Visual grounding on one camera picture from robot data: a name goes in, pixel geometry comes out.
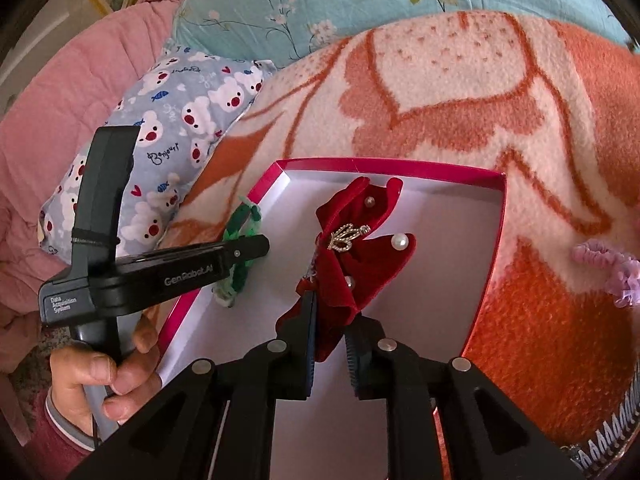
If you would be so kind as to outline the person's left hand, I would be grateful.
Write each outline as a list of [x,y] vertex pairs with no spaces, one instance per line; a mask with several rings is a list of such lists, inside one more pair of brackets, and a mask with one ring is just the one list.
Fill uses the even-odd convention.
[[50,356],[51,400],[56,410],[87,436],[93,434],[92,409],[86,398],[88,386],[107,386],[114,396],[101,406],[102,413],[122,424],[162,388],[156,372],[160,362],[157,331],[142,316],[132,334],[134,351],[117,365],[109,356],[80,344],[56,349]]

